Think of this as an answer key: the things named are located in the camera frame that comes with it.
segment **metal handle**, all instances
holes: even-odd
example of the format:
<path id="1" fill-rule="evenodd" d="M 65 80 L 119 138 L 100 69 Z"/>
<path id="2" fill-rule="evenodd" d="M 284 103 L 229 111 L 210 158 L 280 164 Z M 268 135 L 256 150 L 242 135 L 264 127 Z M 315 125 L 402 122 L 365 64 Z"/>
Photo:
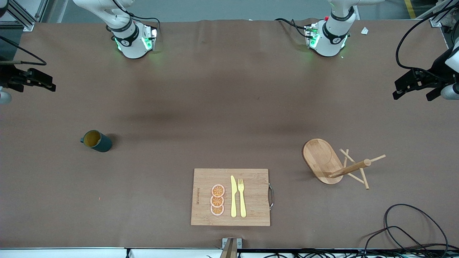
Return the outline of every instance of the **metal handle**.
<path id="1" fill-rule="evenodd" d="M 271 190 L 271 205 L 269 206 L 269 210 L 271 210 L 273 208 L 273 205 L 274 205 L 274 190 L 273 190 L 273 187 L 271 186 L 270 183 L 268 183 L 268 188 Z"/>

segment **orange slice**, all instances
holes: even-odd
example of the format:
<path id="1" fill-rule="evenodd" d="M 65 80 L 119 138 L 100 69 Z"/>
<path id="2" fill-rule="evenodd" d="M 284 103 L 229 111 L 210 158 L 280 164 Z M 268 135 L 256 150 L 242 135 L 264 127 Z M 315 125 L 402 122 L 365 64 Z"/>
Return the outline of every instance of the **orange slice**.
<path id="1" fill-rule="evenodd" d="M 215 208 L 213 206 L 210 207 L 210 212 L 212 212 L 212 214 L 215 216 L 220 216 L 221 214 L 223 214 L 224 211 L 225 211 L 225 206 L 218 207 L 218 208 Z"/>
<path id="2" fill-rule="evenodd" d="M 224 203 L 223 197 L 215 197 L 215 196 L 210 197 L 210 204 L 215 208 L 222 207 L 223 203 Z"/>
<path id="3" fill-rule="evenodd" d="M 212 187 L 212 195 L 214 197 L 222 197 L 225 194 L 225 188 L 223 185 L 214 185 Z"/>

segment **knife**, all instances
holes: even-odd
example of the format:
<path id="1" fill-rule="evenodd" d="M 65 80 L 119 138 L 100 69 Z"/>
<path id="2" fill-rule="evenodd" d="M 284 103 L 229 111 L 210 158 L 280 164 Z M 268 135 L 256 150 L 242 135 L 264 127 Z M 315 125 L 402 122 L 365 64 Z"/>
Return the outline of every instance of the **knife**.
<path id="1" fill-rule="evenodd" d="M 237 185 L 234 176 L 231 176 L 231 217 L 236 218 L 236 193 L 237 193 Z"/>

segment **yellow fork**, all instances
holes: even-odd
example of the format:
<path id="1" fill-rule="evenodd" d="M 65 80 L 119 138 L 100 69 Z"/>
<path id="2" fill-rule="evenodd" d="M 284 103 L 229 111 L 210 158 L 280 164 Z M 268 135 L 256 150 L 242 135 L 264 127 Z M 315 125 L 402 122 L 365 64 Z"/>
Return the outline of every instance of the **yellow fork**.
<path id="1" fill-rule="evenodd" d="M 240 193 L 241 217 L 245 218 L 247 216 L 247 211 L 246 211 L 246 202 L 244 201 L 244 180 L 243 179 L 237 180 L 237 190 L 239 190 L 239 193 Z"/>

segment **brown tabletop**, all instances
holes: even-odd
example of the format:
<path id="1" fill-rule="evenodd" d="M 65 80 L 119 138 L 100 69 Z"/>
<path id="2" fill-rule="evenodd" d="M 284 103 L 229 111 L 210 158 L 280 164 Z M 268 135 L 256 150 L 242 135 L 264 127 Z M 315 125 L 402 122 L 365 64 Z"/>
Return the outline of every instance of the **brown tabletop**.
<path id="1" fill-rule="evenodd" d="M 36 68 L 57 91 L 10 91 L 1 107 L 0 246 L 213 247 L 242 237 L 250 248 L 363 247 L 398 202 L 458 243 L 459 101 L 427 102 L 427 91 L 392 99 L 406 72 L 395 49 L 414 23 L 357 21 L 331 58 L 284 23 L 165 23 L 163 52 L 139 60 L 117 51 L 104 24 L 37 24 L 21 46 L 48 62 Z M 425 23 L 401 60 L 428 68 L 445 50 Z M 84 147 L 91 129 L 113 149 Z M 366 169 L 370 190 L 315 179 L 302 158 L 312 138 L 356 160 L 386 154 Z M 268 168 L 271 226 L 191 226 L 194 168 Z M 442 241 L 408 209 L 389 220 L 420 242 Z M 370 247 L 395 246 L 381 235 Z"/>

